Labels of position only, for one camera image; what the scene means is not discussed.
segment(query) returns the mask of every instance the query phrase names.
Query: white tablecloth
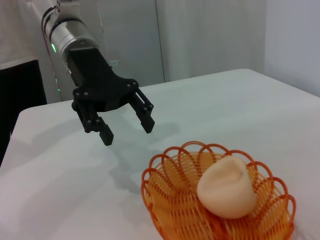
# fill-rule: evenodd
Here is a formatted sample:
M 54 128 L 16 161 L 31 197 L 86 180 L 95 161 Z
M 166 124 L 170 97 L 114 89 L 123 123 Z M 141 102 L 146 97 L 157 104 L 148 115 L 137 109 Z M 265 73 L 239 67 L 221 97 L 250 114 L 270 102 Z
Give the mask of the white tablecloth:
M 115 137 L 87 134 L 71 102 L 23 111 L 0 168 L 0 239 L 159 240 L 140 196 L 150 158 L 191 140 L 266 163 L 297 202 L 293 239 L 320 236 L 320 99 L 239 69 L 142 89 L 146 134 L 129 106 L 101 114 Z

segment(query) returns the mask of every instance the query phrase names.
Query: orange basket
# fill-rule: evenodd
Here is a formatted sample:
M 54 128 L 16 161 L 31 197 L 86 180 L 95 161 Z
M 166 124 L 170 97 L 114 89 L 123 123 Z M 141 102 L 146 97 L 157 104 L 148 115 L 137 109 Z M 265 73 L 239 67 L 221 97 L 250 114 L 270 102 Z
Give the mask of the orange basket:
M 186 150 L 195 146 L 200 150 Z M 212 164 L 234 154 L 248 159 L 246 166 L 257 205 L 245 217 L 225 219 L 203 207 L 197 197 L 197 184 Z M 288 240 L 295 227 L 296 201 L 288 194 L 286 184 L 247 153 L 218 144 L 190 141 L 155 155 L 142 174 L 141 195 L 165 240 Z

